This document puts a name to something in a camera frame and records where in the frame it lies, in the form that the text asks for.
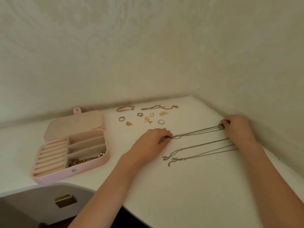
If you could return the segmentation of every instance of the hand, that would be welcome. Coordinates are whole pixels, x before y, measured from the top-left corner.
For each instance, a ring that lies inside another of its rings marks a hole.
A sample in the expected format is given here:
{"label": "hand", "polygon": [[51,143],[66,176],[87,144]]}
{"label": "hand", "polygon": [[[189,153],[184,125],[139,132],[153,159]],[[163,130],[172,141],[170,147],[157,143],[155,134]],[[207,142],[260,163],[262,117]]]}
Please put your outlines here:
{"label": "hand", "polygon": [[228,138],[238,147],[247,142],[255,142],[254,134],[247,118],[240,115],[230,115],[221,123],[225,127]]}
{"label": "hand", "polygon": [[153,129],[144,133],[126,153],[136,164],[142,166],[156,158],[171,141],[170,130]]}

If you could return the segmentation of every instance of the jewelry box compartment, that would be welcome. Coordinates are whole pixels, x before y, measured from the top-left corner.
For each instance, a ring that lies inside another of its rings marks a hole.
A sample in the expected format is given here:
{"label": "jewelry box compartment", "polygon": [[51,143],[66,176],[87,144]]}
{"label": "jewelry box compartment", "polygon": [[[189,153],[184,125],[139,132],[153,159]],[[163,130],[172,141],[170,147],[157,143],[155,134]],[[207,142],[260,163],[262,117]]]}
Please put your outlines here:
{"label": "jewelry box compartment", "polygon": [[43,145],[36,155],[32,177],[38,183],[50,183],[95,168],[108,160],[104,131],[94,129]]}

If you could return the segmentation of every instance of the forearm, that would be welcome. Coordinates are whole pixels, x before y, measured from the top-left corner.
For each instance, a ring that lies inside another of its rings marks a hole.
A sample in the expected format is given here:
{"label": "forearm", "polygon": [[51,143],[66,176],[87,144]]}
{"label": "forearm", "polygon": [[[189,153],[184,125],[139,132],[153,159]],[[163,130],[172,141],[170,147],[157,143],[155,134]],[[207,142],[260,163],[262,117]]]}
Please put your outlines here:
{"label": "forearm", "polygon": [[120,210],[140,166],[124,154],[69,228],[108,228]]}
{"label": "forearm", "polygon": [[239,147],[265,228],[304,227],[304,204],[273,166],[257,142]]}

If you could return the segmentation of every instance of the pink jewelry box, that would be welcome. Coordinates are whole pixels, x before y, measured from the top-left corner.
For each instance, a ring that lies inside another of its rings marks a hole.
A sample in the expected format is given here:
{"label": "pink jewelry box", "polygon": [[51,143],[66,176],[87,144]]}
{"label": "pink jewelry box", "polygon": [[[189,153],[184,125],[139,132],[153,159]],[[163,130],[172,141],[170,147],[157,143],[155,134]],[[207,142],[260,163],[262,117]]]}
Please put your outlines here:
{"label": "pink jewelry box", "polygon": [[[105,164],[110,159],[104,136],[101,111],[81,113],[53,120],[44,134],[32,166],[31,176],[38,183],[52,183]],[[69,167],[73,160],[97,157]]]}

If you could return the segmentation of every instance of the gold brooch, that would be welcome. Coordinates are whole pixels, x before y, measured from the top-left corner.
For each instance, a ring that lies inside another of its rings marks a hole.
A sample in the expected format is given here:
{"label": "gold brooch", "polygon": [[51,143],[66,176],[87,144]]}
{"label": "gold brooch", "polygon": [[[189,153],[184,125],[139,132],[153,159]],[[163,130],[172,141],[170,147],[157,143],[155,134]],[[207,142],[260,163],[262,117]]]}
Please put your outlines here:
{"label": "gold brooch", "polygon": [[150,124],[152,123],[152,122],[150,122],[150,117],[145,117],[145,123],[146,122],[149,122]]}
{"label": "gold brooch", "polygon": [[165,114],[168,114],[167,112],[161,112],[159,115],[164,116]]}

